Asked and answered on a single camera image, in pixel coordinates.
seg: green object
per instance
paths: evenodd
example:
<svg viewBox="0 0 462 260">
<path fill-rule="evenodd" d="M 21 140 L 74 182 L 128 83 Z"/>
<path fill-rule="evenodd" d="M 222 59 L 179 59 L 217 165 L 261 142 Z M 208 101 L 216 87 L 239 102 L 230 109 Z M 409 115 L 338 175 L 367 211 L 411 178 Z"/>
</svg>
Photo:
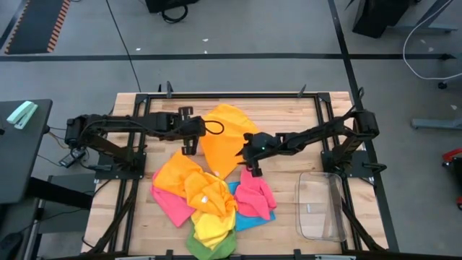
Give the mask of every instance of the green object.
<svg viewBox="0 0 462 260">
<path fill-rule="evenodd" d="M 34 114 L 34 112 L 37 110 L 38 108 L 38 105 L 34 104 L 31 109 L 21 117 L 21 119 L 19 120 L 19 122 L 17 124 L 14 125 L 14 127 L 16 129 L 24 129 L 24 127 L 26 126 L 27 122 L 29 122 L 29 119 L 32 117 L 32 115 Z"/>
<path fill-rule="evenodd" d="M 237 239 L 236 231 L 232 229 L 228 236 L 220 243 L 214 250 L 210 250 L 201 242 L 194 238 L 194 225 L 192 225 L 191 232 L 189 233 L 188 240 L 186 241 L 186 248 L 199 260 L 214 260 L 223 259 L 228 257 L 236 249 Z"/>
<path fill-rule="evenodd" d="M 6 119 L 8 123 L 10 124 L 15 124 L 21 118 L 27 114 L 34 106 L 34 103 L 30 101 L 25 101 L 23 104 L 21 104 L 18 108 L 16 108 L 11 115 Z"/>
</svg>

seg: orange cloth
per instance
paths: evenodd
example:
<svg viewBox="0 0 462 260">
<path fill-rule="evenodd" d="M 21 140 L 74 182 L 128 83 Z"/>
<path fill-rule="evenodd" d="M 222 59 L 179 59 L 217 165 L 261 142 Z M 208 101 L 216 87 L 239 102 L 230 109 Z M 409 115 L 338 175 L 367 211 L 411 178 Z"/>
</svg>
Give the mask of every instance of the orange cloth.
<svg viewBox="0 0 462 260">
<path fill-rule="evenodd" d="M 188 157 L 176 152 L 153 181 L 156 188 L 186 198 L 188 206 L 216 216 L 237 210 L 237 202 L 227 184 L 205 173 Z"/>
<path fill-rule="evenodd" d="M 224 180 L 243 161 L 243 157 L 236 154 L 246 143 L 244 134 L 256 134 L 259 130 L 244 112 L 232 105 L 220 104 L 202 118 L 205 121 L 218 121 L 225 126 L 223 133 L 207 132 L 199 139 L 212 173 Z M 206 127 L 215 133 L 222 130 L 222 126 L 214 122 L 206 123 Z"/>
</svg>

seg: orange and black mat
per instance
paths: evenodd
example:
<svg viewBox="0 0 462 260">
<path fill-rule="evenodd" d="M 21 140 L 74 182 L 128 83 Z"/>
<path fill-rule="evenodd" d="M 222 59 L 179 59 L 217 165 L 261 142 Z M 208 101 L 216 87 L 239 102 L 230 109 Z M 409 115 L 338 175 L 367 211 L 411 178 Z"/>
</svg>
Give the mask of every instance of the orange and black mat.
<svg viewBox="0 0 462 260">
<path fill-rule="evenodd" d="M 54 51 L 69 7 L 70 0 L 28 0 L 6 45 L 5 53 Z"/>
</svg>

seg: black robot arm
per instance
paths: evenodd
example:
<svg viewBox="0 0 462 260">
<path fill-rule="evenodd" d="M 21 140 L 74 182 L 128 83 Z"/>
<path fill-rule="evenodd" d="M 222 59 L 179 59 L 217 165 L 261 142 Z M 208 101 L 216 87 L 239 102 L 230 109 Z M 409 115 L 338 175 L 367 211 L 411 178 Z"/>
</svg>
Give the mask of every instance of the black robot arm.
<svg viewBox="0 0 462 260">
<path fill-rule="evenodd" d="M 353 129 L 344 125 L 353 118 Z M 254 177 L 262 176 L 258 161 L 275 155 L 294 155 L 314 142 L 336 135 L 346 136 L 343 144 L 332 149 L 332 162 L 336 167 L 344 167 L 351 161 L 352 153 L 364 142 L 379 135 L 375 115 L 367 110 L 349 111 L 344 116 L 335 117 L 329 122 L 315 126 L 300 133 L 244 134 L 248 141 L 237 155 L 242 155 L 244 162 L 252 169 Z"/>
<path fill-rule="evenodd" d="M 184 155 L 195 155 L 199 137 L 206 133 L 200 116 L 190 118 L 192 107 L 179 108 L 178 113 L 156 112 L 142 117 L 83 115 L 67 121 L 64 141 L 71 149 L 92 148 L 110 156 L 121 165 L 135 165 L 132 149 L 119 147 L 104 138 L 107 133 L 145 133 L 159 140 L 183 140 Z"/>
</svg>

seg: yellow cloth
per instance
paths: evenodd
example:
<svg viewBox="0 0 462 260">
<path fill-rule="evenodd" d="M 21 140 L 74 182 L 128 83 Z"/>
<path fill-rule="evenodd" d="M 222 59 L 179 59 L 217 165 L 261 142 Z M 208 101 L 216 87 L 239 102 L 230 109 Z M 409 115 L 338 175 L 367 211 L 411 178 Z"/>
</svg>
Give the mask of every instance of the yellow cloth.
<svg viewBox="0 0 462 260">
<path fill-rule="evenodd" d="M 213 174 L 224 180 L 237 164 L 243 161 L 243 157 L 236 154 L 247 142 L 244 140 L 244 134 L 256 134 L 259 130 L 244 112 L 232 105 L 220 104 L 202 118 L 205 121 L 218 121 L 225 126 L 223 133 L 207 132 L 199 139 Z M 218 123 L 213 122 L 206 123 L 206 127 L 215 133 L 222 130 Z"/>
<path fill-rule="evenodd" d="M 218 217 L 213 214 L 196 210 L 191 219 L 194 223 L 194 238 L 204 246 L 214 250 L 228 235 L 236 224 L 236 211 L 233 209 L 228 216 Z"/>
<path fill-rule="evenodd" d="M 227 184 L 205 173 L 188 157 L 177 151 L 153 181 L 156 188 L 186 198 L 188 206 L 220 217 L 237 209 Z"/>
</svg>

